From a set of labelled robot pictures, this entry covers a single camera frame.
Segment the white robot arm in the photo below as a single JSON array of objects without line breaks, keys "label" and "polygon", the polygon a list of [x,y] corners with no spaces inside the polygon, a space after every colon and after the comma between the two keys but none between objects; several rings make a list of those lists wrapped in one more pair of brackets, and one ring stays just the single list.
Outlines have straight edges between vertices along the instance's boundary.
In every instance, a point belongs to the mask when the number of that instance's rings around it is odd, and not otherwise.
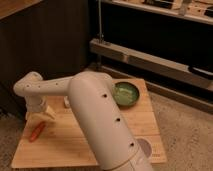
[{"label": "white robot arm", "polygon": [[66,96],[103,171],[154,171],[113,99],[110,75],[86,71],[45,80],[30,72],[14,84],[13,90],[25,99],[30,112],[45,109],[45,95]]}]

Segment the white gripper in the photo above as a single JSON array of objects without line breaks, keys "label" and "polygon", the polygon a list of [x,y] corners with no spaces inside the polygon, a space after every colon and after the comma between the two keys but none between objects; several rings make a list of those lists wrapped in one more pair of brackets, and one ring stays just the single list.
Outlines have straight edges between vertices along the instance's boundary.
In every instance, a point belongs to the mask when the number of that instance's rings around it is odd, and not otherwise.
[{"label": "white gripper", "polygon": [[46,100],[43,97],[27,96],[25,101],[26,108],[29,113],[40,113],[45,111],[45,114],[51,119],[56,118],[55,111],[50,106],[46,108]]}]

